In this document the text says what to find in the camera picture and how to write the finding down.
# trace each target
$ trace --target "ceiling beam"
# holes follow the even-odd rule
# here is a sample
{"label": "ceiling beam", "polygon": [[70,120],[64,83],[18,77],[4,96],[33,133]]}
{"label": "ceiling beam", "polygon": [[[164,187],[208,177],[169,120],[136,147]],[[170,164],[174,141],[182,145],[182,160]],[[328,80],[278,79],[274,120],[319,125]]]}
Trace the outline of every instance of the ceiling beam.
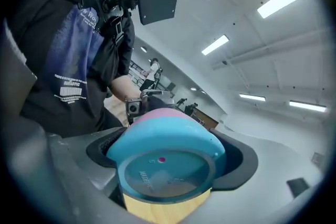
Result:
{"label": "ceiling beam", "polygon": [[235,72],[237,73],[237,75],[239,76],[239,78],[242,80],[242,82],[243,82],[243,84],[245,85],[246,89],[248,89],[250,85],[249,85],[249,83],[248,83],[248,81],[247,81],[247,79],[246,79],[246,77],[245,77],[243,71],[242,71],[240,68],[237,68],[237,67],[233,66],[233,65],[231,64],[231,61],[230,61],[230,60],[226,60],[226,61],[227,61],[227,63],[228,63],[231,67],[234,68]]}
{"label": "ceiling beam", "polygon": [[265,115],[272,113],[276,116],[286,117],[287,120],[300,120],[303,122],[321,124],[328,117],[328,115],[324,113],[311,113],[308,110],[292,110],[284,103],[259,104],[257,107],[253,102],[246,102],[245,100],[236,99],[235,102],[246,108],[257,108],[261,113],[265,113]]}
{"label": "ceiling beam", "polygon": [[273,60],[273,65],[274,65],[274,70],[275,70],[275,74],[276,74],[277,81],[278,81],[279,90],[282,90],[282,83],[281,83],[281,80],[280,80],[280,71],[279,71],[279,66],[278,66],[277,60],[275,60],[275,59]]}
{"label": "ceiling beam", "polygon": [[319,62],[319,91],[317,92],[316,103],[320,103],[323,91],[323,54],[320,52]]}
{"label": "ceiling beam", "polygon": [[[266,46],[258,47],[256,49],[244,52],[240,55],[233,56],[233,57],[229,58],[228,60],[231,62],[231,65],[236,65],[238,63],[246,62],[246,61],[249,61],[249,60],[252,60],[252,59],[254,60],[254,59],[257,59],[257,58],[269,56],[271,54],[277,53],[277,52],[273,52],[273,53],[270,52],[271,49],[279,48],[281,46],[285,46],[286,44],[292,44],[292,46],[290,47],[291,49],[298,48],[300,46],[305,46],[305,47],[315,46],[316,45],[315,42],[304,42],[303,44],[300,44],[300,42],[298,42],[298,41],[303,39],[303,38],[306,39],[306,40],[310,40],[315,35],[320,36],[321,34],[327,34],[327,33],[330,33],[331,31],[333,31],[332,27],[326,27],[326,28],[323,28],[323,29],[314,30],[314,31],[311,31],[311,32],[308,32],[308,33],[305,33],[305,34],[301,34],[301,35],[294,36],[294,37],[291,37],[291,38],[283,39],[281,41],[277,41],[275,43],[272,43],[272,44],[269,44],[269,45],[266,45]],[[212,68],[213,68],[213,70],[216,70],[216,69],[220,69],[220,68],[225,68],[227,66],[228,65],[223,64],[223,61],[219,61],[219,62],[215,63],[212,66]]]}

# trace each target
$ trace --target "blue container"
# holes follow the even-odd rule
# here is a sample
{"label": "blue container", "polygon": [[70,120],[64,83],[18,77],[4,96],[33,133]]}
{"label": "blue container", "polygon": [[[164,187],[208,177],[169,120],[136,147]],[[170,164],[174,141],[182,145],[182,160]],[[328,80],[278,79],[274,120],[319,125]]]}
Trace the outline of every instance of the blue container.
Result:
{"label": "blue container", "polygon": [[109,148],[126,195],[155,204],[192,199],[222,176],[221,142],[203,126],[173,109],[153,110],[135,121]]}

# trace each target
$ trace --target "black jacket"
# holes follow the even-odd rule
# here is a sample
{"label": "black jacket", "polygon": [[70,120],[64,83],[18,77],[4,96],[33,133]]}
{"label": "black jacket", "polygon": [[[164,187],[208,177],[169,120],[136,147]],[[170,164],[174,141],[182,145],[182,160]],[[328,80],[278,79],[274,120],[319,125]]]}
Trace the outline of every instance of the black jacket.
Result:
{"label": "black jacket", "polygon": [[116,47],[95,31],[94,9],[79,10],[67,0],[51,0],[27,25],[40,1],[19,0],[8,17],[27,66],[38,78],[22,115],[63,137],[99,131],[108,85],[129,72],[132,20],[123,19],[124,40]]}

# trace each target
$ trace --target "wooden surface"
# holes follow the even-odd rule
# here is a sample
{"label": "wooden surface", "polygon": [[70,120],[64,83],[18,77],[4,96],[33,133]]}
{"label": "wooden surface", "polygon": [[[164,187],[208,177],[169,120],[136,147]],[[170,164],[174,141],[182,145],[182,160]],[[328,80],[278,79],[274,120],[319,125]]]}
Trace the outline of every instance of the wooden surface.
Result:
{"label": "wooden surface", "polygon": [[155,205],[132,199],[124,195],[127,211],[149,222],[176,224],[190,215],[210,195],[210,190],[198,197],[172,205]]}
{"label": "wooden surface", "polygon": [[199,118],[201,121],[204,122],[204,127],[209,130],[211,128],[215,128],[218,125],[218,122],[216,122],[214,119],[210,118],[208,115],[203,113],[202,111],[195,109],[194,115]]}
{"label": "wooden surface", "polygon": [[[128,125],[123,102],[112,96],[105,99],[104,104],[124,126]],[[158,224],[176,224],[201,205],[209,197],[209,194],[210,190],[194,199],[172,205],[147,204],[126,195],[124,195],[124,200],[128,212],[142,219]]]}

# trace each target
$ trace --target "person in background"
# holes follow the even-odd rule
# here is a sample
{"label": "person in background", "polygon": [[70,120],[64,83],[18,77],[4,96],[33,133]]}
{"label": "person in background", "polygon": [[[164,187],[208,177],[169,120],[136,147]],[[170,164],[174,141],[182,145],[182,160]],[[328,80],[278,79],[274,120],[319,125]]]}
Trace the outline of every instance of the person in background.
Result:
{"label": "person in background", "polygon": [[176,103],[176,106],[179,108],[181,104],[184,104],[185,101],[187,101],[187,98],[181,98],[178,100],[178,102]]}
{"label": "person in background", "polygon": [[184,109],[184,114],[191,116],[194,113],[194,109],[198,107],[198,104],[193,103],[191,105],[187,105]]}
{"label": "person in background", "polygon": [[151,85],[155,82],[155,73],[159,70],[160,65],[159,61],[156,58],[153,58],[151,60],[151,68],[150,70],[146,72],[142,72],[142,74],[146,77],[146,80],[144,81],[143,85],[140,87],[140,91],[148,89]]}

